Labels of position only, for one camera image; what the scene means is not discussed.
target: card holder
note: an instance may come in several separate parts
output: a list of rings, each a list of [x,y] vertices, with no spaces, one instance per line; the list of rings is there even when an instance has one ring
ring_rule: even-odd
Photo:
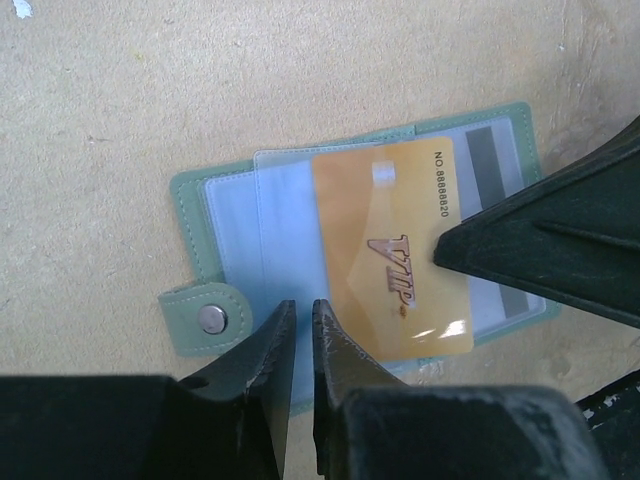
[[[463,218],[487,208],[491,202],[499,201],[501,196],[503,198],[515,193],[541,178],[533,141],[531,113],[524,103],[419,122],[341,140],[325,148],[331,150],[341,145],[367,142],[392,143],[437,135],[451,136],[454,144],[457,142],[457,148],[454,149],[456,170],[459,161],[466,165],[463,169],[465,174],[460,175],[460,171],[458,172]],[[277,156],[280,153],[263,154]],[[500,159],[509,155],[517,156],[518,168],[513,168],[508,162],[500,163]],[[256,165],[260,166],[259,157],[256,157]],[[295,175],[290,178],[291,181],[283,178],[280,187],[272,186],[272,191],[276,194],[280,188],[283,197],[280,200],[285,200],[285,204],[287,199],[295,198],[295,195],[291,195],[292,189],[296,188]],[[301,327],[304,326],[304,322],[310,324],[309,312],[314,299],[311,297],[315,294],[312,293],[309,298],[306,298],[305,294],[299,295],[300,292],[296,292],[295,288],[298,281],[296,275],[304,271],[294,272],[295,275],[291,274],[290,281],[287,282],[286,269],[282,270],[280,281],[273,282],[270,286],[271,291],[266,297],[256,293],[260,290],[260,283],[268,283],[264,271],[265,261],[268,264],[280,260],[270,258],[274,254],[273,247],[265,248],[264,245],[265,232],[275,233],[274,238],[277,238],[278,228],[277,222],[268,225],[268,229],[264,225],[265,212],[261,210],[265,208],[262,200],[264,191],[260,190],[254,161],[244,160],[231,165],[180,173],[172,179],[170,191],[196,279],[192,285],[159,297],[177,353],[184,356],[223,353],[244,339],[267,318],[272,310],[271,303],[284,298],[276,297],[298,296],[298,316],[301,322],[298,330],[302,333],[298,338],[296,362],[300,366],[297,367],[297,375],[294,375],[292,402],[295,404],[308,398],[311,393],[308,391],[308,385],[302,390],[296,390],[295,377],[301,379],[298,382],[298,385],[301,385],[302,379],[310,374],[307,371],[307,364],[310,365],[311,360],[310,335]],[[246,251],[253,251],[255,255],[250,257],[238,253]],[[304,254],[304,246],[298,254]],[[309,270],[308,274],[314,276],[314,272],[317,273],[319,270]],[[317,285],[325,282],[329,296],[326,278],[318,275],[313,279]],[[491,282],[471,277],[469,281],[472,305],[475,302],[475,310],[480,312],[473,317],[476,344],[554,316],[559,309],[555,302],[511,291],[513,289],[503,289]],[[308,290],[321,291],[320,287]],[[202,327],[200,317],[204,315],[203,309],[211,311],[213,307],[218,307],[224,312],[221,315],[224,316],[225,328],[221,333],[207,333]],[[505,311],[504,318],[483,318],[483,311],[495,311],[500,308]],[[394,373],[399,373],[421,362],[423,360],[416,360],[414,363],[397,362],[387,364],[386,367]]]

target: table surface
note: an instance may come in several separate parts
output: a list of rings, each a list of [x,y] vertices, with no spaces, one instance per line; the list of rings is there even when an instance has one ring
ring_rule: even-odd
[[[170,373],[156,296],[192,279],[177,172],[530,103],[547,173],[640,111],[637,0],[173,0],[0,8],[0,369]],[[578,399],[640,366],[640,332],[571,308],[436,362],[424,385]],[[314,478],[312,417],[287,475]]]

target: card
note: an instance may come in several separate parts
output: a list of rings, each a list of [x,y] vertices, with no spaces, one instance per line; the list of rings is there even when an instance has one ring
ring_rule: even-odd
[[[331,301],[378,361],[473,347],[467,278],[435,266],[460,223],[448,137],[317,155],[312,162]]]

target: black plastic part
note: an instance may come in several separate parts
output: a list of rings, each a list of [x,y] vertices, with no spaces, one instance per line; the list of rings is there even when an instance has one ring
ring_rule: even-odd
[[[294,302],[199,372],[0,379],[0,478],[280,479]]]
[[[640,371],[578,402],[612,478],[640,478]]]
[[[605,479],[584,419],[540,387],[409,387],[313,310],[314,439],[329,480]]]
[[[437,265],[640,328],[640,117],[444,233]]]

